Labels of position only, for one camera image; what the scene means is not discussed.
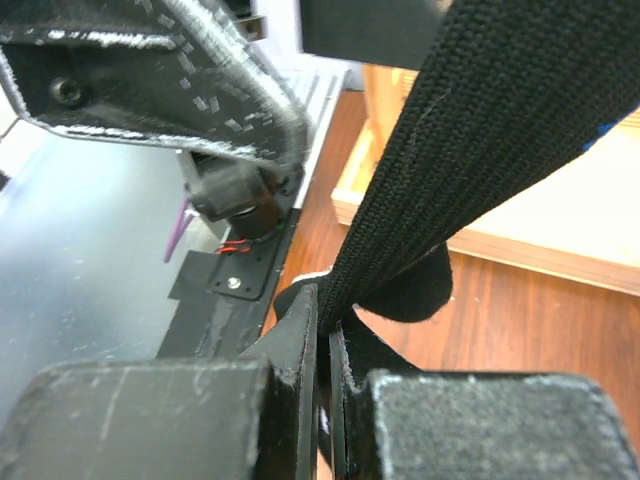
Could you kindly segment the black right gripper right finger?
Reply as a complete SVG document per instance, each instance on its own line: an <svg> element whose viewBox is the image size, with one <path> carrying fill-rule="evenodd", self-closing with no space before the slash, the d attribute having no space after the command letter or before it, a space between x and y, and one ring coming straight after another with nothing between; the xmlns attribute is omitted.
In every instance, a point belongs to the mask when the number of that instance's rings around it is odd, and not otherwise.
<svg viewBox="0 0 640 480"><path fill-rule="evenodd" d="M635 479L618 412L590 379L426 371L356 319L330 337L340 479Z"/></svg>

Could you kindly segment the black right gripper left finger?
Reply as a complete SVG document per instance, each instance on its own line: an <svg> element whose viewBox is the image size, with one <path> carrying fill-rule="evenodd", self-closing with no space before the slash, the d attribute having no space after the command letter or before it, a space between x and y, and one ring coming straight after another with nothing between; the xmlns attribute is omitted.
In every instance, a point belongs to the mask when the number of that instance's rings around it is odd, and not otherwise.
<svg viewBox="0 0 640 480"><path fill-rule="evenodd" d="M317 289L238 357L61 364L1 435L5 479L312 479Z"/></svg>

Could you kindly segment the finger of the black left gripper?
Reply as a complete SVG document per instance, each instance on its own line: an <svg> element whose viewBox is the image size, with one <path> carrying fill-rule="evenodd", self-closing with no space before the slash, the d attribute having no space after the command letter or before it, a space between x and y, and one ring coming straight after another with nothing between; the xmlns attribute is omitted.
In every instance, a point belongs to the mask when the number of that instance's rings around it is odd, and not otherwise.
<svg viewBox="0 0 640 480"><path fill-rule="evenodd" d="M222 1L5 1L1 82L16 114L78 139L295 168L303 103Z"/></svg>

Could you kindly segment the black white striped sock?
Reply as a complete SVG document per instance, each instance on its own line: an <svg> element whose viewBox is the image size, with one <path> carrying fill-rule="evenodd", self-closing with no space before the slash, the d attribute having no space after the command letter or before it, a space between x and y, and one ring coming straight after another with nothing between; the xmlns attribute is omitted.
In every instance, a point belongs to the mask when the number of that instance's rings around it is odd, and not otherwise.
<svg viewBox="0 0 640 480"><path fill-rule="evenodd" d="M332 268L310 277L320 333L354 306L430 318L483 179L544 179L638 106L637 2L453 2Z"/></svg>

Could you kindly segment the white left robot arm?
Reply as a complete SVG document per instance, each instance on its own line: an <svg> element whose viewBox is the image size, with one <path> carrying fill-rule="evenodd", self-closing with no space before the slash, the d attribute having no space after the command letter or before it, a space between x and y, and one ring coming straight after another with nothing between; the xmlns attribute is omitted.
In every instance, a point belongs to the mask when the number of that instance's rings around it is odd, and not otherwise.
<svg viewBox="0 0 640 480"><path fill-rule="evenodd" d="M178 150L196 211L248 239L306 163L304 104L222 1L5 1L1 82L51 133Z"/></svg>

